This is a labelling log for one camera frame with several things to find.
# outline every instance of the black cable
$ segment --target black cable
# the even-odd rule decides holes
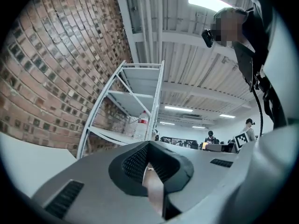
[[[256,103],[257,103],[257,106],[258,106],[258,110],[260,111],[260,117],[261,117],[261,129],[260,129],[260,135],[259,137],[262,136],[262,133],[263,133],[263,111],[262,111],[262,107],[261,107],[261,104],[260,104],[260,101],[256,95],[256,91],[254,89],[254,87],[252,87],[252,92],[253,92],[253,95],[254,97],[256,98]]]

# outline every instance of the red label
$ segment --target red label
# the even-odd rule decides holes
[[[145,119],[139,119],[138,123],[142,123],[142,124],[148,124],[148,122]]]

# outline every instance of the shelf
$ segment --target shelf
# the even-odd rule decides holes
[[[132,92],[152,95],[156,93],[160,69],[156,68],[123,68]]]
[[[132,143],[138,142],[137,140],[134,140],[133,138],[128,137],[123,133],[118,133],[118,132],[113,132],[113,131],[109,131],[109,130],[105,130],[105,129],[100,129],[100,128],[97,128],[97,127],[94,127],[94,126],[89,127],[89,131],[93,132],[97,136],[101,137],[101,135],[103,135],[103,136],[106,136],[106,137],[108,137],[112,140],[123,143],[123,144],[121,144],[121,143],[117,142],[117,144],[120,144],[120,145],[126,145],[126,144],[132,144]]]
[[[128,92],[108,91],[108,98],[112,97],[112,102],[117,102],[117,106],[121,106],[130,116],[139,117],[143,112],[143,108],[138,101]],[[152,95],[135,94],[143,105],[151,111],[154,103]]]

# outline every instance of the metal shelf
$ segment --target metal shelf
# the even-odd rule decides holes
[[[90,111],[80,138],[77,159],[82,157],[85,143],[90,132],[106,139],[107,141],[119,145],[136,142],[133,138],[122,133],[104,130],[93,126],[93,120],[105,97],[108,97],[127,116],[139,117],[143,111],[146,111],[149,117],[149,124],[145,140],[150,140],[153,128],[157,122],[163,71],[164,61],[162,61],[161,64],[133,64],[125,63],[125,61],[123,61],[119,65],[114,74],[108,80],[107,84],[104,86],[92,110]],[[120,80],[128,92],[110,90],[113,82],[117,79]]]

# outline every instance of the plastic bottle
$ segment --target plastic bottle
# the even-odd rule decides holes
[[[144,141],[146,130],[148,127],[149,117],[146,114],[146,111],[143,111],[142,114],[139,116],[138,123],[136,126],[134,139],[138,141]]]

